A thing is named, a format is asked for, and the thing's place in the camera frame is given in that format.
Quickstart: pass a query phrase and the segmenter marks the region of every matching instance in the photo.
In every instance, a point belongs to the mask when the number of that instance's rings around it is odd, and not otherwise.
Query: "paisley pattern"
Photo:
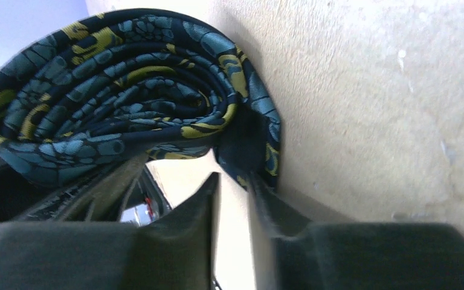
[[[243,51],[186,15],[112,11],[54,32],[0,69],[0,156],[31,182],[60,187],[145,151],[150,160],[217,152],[240,110],[265,120],[240,130],[259,132],[265,164],[251,170],[275,187],[280,117]],[[217,161],[245,185],[245,170],[230,165],[240,161]]]

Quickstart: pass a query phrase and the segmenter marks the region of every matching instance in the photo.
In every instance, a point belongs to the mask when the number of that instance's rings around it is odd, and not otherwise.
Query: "beige wall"
[[[284,121],[282,194],[464,232],[464,1],[87,2],[186,13],[242,46]]]

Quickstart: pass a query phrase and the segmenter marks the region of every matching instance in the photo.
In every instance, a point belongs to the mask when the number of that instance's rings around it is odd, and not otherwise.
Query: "dark fabric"
[[[99,14],[0,70],[0,156],[37,185],[65,186],[145,151],[185,159],[212,147],[240,184],[255,171],[275,187],[279,115],[241,49],[197,19]]]

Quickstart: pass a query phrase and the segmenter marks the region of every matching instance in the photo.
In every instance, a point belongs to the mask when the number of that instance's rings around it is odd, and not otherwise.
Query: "black holder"
[[[452,226],[319,224],[257,175],[249,184],[258,290],[464,289],[464,238]],[[215,287],[219,197],[219,174],[212,173],[192,197],[145,227],[0,224],[0,289]]]

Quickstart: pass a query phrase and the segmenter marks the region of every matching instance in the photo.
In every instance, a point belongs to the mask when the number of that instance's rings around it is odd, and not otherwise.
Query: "red object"
[[[149,212],[149,217],[153,221],[152,201],[150,200],[150,198],[145,198],[145,202],[147,204],[147,210]]]

